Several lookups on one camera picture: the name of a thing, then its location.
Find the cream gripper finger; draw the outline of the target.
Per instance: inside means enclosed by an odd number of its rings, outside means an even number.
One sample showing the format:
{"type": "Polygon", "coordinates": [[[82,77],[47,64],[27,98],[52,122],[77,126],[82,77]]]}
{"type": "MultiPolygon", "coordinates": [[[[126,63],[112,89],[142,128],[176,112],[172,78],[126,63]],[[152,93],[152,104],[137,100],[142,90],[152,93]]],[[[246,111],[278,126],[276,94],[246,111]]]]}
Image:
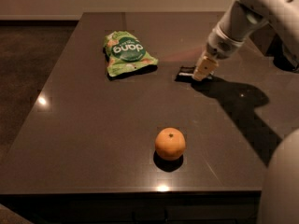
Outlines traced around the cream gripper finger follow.
{"type": "Polygon", "coordinates": [[[192,78],[197,81],[202,81],[207,78],[216,68],[219,67],[218,61],[214,59],[207,51],[204,51],[198,59],[192,78]]]}

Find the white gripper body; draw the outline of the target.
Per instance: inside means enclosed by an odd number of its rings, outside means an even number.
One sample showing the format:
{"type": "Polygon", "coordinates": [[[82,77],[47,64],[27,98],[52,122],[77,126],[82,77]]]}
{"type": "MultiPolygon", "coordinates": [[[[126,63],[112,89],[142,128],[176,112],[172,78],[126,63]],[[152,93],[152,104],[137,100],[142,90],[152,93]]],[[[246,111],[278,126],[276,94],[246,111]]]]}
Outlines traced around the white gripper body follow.
{"type": "Polygon", "coordinates": [[[237,41],[229,37],[217,24],[207,38],[206,52],[214,60],[223,60],[229,58],[243,44],[243,41],[237,41]]]}

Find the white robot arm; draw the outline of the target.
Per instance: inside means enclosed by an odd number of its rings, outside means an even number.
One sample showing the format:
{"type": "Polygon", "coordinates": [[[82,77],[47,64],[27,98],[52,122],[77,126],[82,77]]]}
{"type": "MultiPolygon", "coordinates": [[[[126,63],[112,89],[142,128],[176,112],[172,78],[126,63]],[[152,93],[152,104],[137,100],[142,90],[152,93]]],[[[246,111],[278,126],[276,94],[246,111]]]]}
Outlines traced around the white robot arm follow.
{"type": "MultiPolygon", "coordinates": [[[[292,71],[298,71],[299,0],[236,0],[210,33],[192,78],[208,77],[218,60],[231,56],[245,39],[270,24],[282,40],[292,71]]],[[[276,148],[263,183],[256,224],[299,224],[299,130],[276,148]]]]}

